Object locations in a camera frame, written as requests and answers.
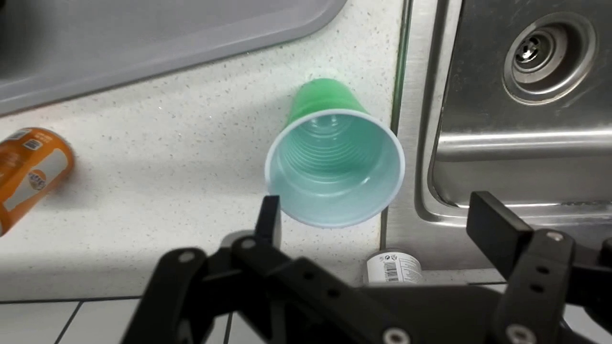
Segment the cup rim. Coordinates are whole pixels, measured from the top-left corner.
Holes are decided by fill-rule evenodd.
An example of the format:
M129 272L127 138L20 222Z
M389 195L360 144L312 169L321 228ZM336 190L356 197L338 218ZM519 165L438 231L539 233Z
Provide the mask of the cup rim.
M393 189L393 192L389 195L389 197L387 198L387 200L384 202L384 204L381 204L378 208L376 208L375 211L365 214L353 221L349 221L349 222L345 222L345 223L319 223L319 222L311 222L305 219L300 218L299 216L296 216L295 214L292 214L290 212L287 212L286 210L282 209L283 207L283 200L281 200L280 205L281 205L281 209L283 210L283 212L287 215L289 215L292 219L297 220L301 223L304 223L306 225L310 225L310 226L315 226L315 227L321 227L321 228L344 228L344 227L349 227L349 226L354 226L354 225L358 225L360 223L363 223L367 220L370 220L371 218L373 218L374 216L378 215L380 212L382 212L386 207L388 207L390 205L391 202L393 202L393 200L395 199L395 197L397 196L397 194L400 191L401 185L404 181L404 174L406 173L406 157L404 155L404 150L400 144L400 140L397 138L397 136L395 136L395 134L393 133L393 131L391 131L391 129L389 127L384 126L382 123L380 123L379 121L377 121L372 115L368 114L368 113L364 113L362 111L357 111L357 110L350 110L350 109L342 109L342 108L336 108L336 109L326 109L326 110L320 110L320 111L316 111L313 113L310 113L306 116L303 116L301 118L296 119L295 121L293 121L292 123L290 123L289 125L287 125L274 139L274 141L272 142L272 145L270 146L270 149L268 149L268 153L266 156L266 164L264 166L264 177L266 178L266 188L268 193L271 193L271 177L270 177L270 165L272 163L272 157L274 156L274 152L278 149L278 145L281 143L281 141L283 141L283 139L287 136L287 134L290 133L290 131L292 131L293 129L295 129L296 127L302 125L305 122L308 122L314 118L318 118L321 116L327 116L330 114L343 114L343 115L347 115L347 116L355 116L355 117L359 117L362 119L367 120L370 123L374 123L376 124L379 128L383 129L386 133L387 136L391 138L391 141L393 141L394 145L395 145L395 152L398 155L399 158L399 164L400 164L400 172L399 175L397 176L397 183L395 185L395 188Z

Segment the sink drain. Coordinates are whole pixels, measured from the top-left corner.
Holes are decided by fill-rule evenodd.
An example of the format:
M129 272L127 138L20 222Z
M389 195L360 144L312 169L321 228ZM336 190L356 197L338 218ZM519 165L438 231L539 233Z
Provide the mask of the sink drain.
M586 76L597 50L595 29L585 17L552 13L514 40L504 63L508 93L525 104L554 101Z

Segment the orange can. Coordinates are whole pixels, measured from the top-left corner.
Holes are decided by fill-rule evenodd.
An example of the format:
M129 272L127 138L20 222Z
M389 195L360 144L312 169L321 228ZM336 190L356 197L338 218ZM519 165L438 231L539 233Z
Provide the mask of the orange can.
M54 132L23 128L0 142L0 236L74 167L74 154Z

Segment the logo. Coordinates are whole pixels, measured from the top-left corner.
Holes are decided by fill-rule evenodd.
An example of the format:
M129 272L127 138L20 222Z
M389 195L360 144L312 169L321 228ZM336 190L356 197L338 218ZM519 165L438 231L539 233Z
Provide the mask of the logo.
M43 171L32 170L28 173L28 181L34 190L42 190L47 186L47 176Z

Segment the white can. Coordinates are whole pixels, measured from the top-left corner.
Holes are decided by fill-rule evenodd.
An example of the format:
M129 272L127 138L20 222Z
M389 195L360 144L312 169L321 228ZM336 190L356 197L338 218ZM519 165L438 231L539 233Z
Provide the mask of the white can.
M420 262L398 249L376 252L365 262L365 284L388 282L418 284L423 281Z

